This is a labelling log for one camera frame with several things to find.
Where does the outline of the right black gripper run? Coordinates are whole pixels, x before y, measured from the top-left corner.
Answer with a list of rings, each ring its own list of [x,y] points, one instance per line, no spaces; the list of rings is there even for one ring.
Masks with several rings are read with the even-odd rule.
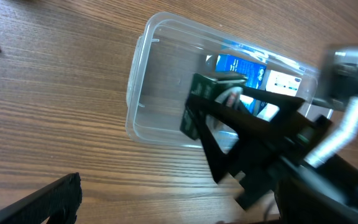
[[[259,90],[245,80],[218,80],[216,101],[190,95],[186,108],[198,132],[215,182],[243,172],[244,192],[236,202],[247,210],[278,182],[297,173],[297,167],[322,141],[332,122],[320,115],[311,121],[297,110],[305,100]],[[257,110],[273,107],[267,115]],[[234,131],[237,140],[223,151],[217,138]]]

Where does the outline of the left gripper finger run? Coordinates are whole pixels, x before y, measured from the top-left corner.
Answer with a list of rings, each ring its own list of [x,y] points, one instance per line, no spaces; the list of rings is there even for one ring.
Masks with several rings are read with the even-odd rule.
[[[0,224],[74,224],[82,196],[79,173],[68,174],[0,210]]]

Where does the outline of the white Hansaplast plaster box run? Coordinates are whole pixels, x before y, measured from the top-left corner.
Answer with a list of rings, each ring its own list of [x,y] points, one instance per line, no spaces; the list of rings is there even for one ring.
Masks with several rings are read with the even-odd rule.
[[[301,78],[296,76],[287,75],[275,70],[267,70],[260,89],[282,95],[296,96],[300,83]],[[256,116],[263,120],[270,121],[278,111],[278,106],[261,101],[256,110]]]

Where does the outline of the blue cardboard box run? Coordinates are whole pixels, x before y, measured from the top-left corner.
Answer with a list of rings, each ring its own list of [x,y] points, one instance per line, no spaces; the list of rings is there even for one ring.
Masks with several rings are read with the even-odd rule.
[[[261,89],[266,66],[233,55],[219,54],[215,71],[224,73],[223,79],[228,79],[229,74],[237,75],[244,80],[245,87]],[[238,86],[230,88],[227,93],[221,93],[216,101],[222,101],[226,106],[244,110],[252,115],[257,114],[261,104],[260,100],[245,95],[243,89]]]

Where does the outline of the dark green round-label box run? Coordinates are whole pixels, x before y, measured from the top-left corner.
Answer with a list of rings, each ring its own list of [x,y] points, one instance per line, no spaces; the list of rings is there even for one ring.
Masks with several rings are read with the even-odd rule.
[[[207,100],[216,101],[216,98],[219,97],[221,93],[227,93],[230,88],[237,86],[242,88],[242,86],[244,86],[244,80],[240,76],[229,74],[228,79],[223,79],[223,76],[224,73],[220,73],[212,77],[194,73],[189,95],[194,94],[206,98]],[[200,112],[200,115],[205,118],[206,124],[208,125],[208,128],[211,130],[211,132],[220,131],[223,129],[224,125],[218,119],[210,115],[204,115],[202,112]],[[185,107],[183,112],[180,131],[192,140],[199,139],[199,134],[196,130],[194,122],[191,119],[190,111],[187,109],[187,107]]]

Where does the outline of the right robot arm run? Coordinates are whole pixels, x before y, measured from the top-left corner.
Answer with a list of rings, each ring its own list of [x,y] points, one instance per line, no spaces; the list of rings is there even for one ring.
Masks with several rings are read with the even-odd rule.
[[[278,113],[266,121],[195,94],[186,101],[214,181],[243,172],[236,202],[247,210],[271,191],[282,223],[358,223],[358,170],[339,156],[319,167],[305,161],[330,120],[299,114],[302,98],[244,93],[277,105]]]

